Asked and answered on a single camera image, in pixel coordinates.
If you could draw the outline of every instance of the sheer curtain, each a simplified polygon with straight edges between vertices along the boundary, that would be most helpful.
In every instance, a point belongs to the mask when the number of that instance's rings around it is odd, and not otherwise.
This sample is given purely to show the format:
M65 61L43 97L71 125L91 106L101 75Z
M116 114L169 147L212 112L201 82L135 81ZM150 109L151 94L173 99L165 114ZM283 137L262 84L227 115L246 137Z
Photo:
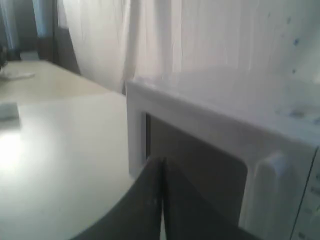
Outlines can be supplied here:
M319 82L318 0L63 0L81 74L132 77L213 66Z

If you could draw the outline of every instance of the microwave window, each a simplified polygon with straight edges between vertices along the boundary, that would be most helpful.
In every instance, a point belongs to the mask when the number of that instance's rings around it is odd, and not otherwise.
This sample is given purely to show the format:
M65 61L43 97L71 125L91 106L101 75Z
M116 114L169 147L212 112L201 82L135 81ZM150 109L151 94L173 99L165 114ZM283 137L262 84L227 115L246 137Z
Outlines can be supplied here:
M212 207L238 225L247 179L247 167L240 159L148 114L146 155L176 161Z

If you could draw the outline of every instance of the microwave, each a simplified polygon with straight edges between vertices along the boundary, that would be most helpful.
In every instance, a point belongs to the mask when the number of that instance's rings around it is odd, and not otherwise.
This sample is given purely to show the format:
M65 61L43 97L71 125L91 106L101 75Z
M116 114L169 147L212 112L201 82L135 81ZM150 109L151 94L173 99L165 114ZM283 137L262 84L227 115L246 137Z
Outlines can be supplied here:
M320 239L320 85L227 67L126 83L129 172L173 157L230 222Z

